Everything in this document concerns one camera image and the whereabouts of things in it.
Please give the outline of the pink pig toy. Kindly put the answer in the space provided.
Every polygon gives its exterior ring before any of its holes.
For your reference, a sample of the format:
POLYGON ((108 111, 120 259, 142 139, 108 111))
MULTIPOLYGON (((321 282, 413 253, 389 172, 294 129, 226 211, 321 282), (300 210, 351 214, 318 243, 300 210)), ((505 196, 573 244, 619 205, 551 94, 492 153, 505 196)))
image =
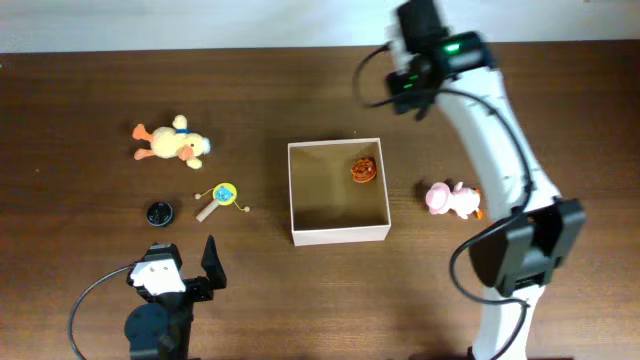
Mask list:
POLYGON ((470 215, 482 219, 480 201, 481 192, 464 187, 462 182, 456 183, 453 188, 444 182, 436 182, 425 195, 425 203, 431 214, 442 215, 453 211, 462 219, 468 219, 470 215))

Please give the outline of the white cardboard box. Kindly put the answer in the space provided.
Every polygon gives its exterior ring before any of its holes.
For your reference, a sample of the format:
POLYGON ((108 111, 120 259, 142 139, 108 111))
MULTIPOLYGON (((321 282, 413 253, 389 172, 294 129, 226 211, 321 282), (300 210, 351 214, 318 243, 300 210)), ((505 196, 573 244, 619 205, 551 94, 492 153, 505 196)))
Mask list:
POLYGON ((383 241, 391 229, 381 140, 290 143, 287 150, 291 235, 298 246, 383 241), (373 158, 376 177, 356 183, 351 167, 373 158))

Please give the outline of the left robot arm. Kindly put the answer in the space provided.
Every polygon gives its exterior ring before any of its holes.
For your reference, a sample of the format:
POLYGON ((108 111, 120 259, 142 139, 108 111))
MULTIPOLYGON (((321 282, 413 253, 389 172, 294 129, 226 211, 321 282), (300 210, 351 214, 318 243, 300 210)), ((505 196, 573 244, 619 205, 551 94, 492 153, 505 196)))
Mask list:
POLYGON ((175 244, 152 244, 128 273, 127 283, 145 303, 124 325, 129 354, 138 360, 185 360, 189 357, 196 303, 208 302, 227 287, 215 239, 207 238, 201 267, 205 274, 184 279, 175 244))

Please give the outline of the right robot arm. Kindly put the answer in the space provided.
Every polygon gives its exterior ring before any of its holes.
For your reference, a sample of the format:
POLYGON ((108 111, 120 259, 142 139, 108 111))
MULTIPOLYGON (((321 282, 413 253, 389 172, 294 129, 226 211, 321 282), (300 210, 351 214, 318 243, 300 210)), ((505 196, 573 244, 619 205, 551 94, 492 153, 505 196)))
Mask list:
POLYGON ((397 66, 387 77, 397 113, 418 119, 437 106, 457 130, 480 180, 491 225, 452 254, 467 252, 484 287, 462 293, 481 304, 470 359, 523 359, 535 306, 586 222, 537 161, 509 103, 501 71, 481 36, 453 34, 431 0, 396 12, 390 42, 397 66))

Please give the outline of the orange round toy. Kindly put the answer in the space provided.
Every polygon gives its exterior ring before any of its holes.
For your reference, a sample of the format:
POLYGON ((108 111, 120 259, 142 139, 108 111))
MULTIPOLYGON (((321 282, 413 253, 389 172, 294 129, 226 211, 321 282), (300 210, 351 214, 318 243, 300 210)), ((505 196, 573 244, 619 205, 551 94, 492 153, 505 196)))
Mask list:
POLYGON ((356 183, 367 183, 377 175, 377 167, 373 158, 360 158, 351 167, 351 176, 356 183))

